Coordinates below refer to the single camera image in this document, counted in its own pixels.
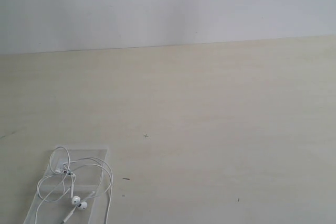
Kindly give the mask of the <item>white label in case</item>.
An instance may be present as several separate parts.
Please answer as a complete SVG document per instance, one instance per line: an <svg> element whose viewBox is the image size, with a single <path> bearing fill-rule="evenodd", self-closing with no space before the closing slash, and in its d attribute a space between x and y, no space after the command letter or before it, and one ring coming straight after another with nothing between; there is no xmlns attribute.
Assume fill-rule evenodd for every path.
<svg viewBox="0 0 336 224"><path fill-rule="evenodd" d="M69 166L69 160L66 158L59 158L58 161L56 161L56 166L55 166L55 173L57 174L62 174L62 173L66 173L66 171L68 170L68 166Z"/></svg>

